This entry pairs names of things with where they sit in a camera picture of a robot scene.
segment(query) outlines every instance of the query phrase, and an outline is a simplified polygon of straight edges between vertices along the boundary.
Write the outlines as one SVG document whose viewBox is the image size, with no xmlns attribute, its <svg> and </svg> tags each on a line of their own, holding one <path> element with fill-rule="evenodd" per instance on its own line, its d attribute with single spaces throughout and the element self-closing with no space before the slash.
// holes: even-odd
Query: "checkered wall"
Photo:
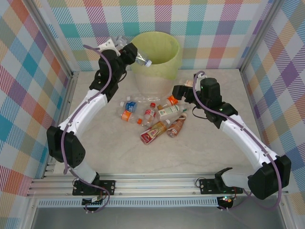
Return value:
<svg viewBox="0 0 305 229">
<path fill-rule="evenodd" d="M 183 46 L 183 69 L 237 68 L 272 4 L 272 0 L 35 1 L 71 67 L 82 71 L 97 70 L 99 58 L 83 44 L 96 47 L 119 34 L 131 40 L 146 31 L 177 38 Z M 49 9 L 40 1 L 47 1 Z"/>
<path fill-rule="evenodd" d="M 305 223 L 305 1 L 286 0 L 243 75 L 264 141 L 292 161 Z"/>
<path fill-rule="evenodd" d="M 0 228 L 14 229 L 48 154 L 68 77 L 21 0 L 0 4 Z"/>
</svg>

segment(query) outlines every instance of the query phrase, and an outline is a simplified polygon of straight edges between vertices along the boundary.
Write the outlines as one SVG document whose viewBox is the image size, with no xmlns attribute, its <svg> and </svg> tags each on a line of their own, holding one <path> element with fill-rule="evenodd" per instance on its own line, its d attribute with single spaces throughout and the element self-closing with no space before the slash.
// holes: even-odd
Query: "bottle cap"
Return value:
<svg viewBox="0 0 305 229">
<path fill-rule="evenodd" d="M 146 67 L 149 67 L 149 66 L 151 66 L 151 64 L 152 64 L 152 61 L 151 61 L 151 60 L 148 60 L 148 61 L 145 63 L 145 66 L 146 66 Z"/>
</svg>

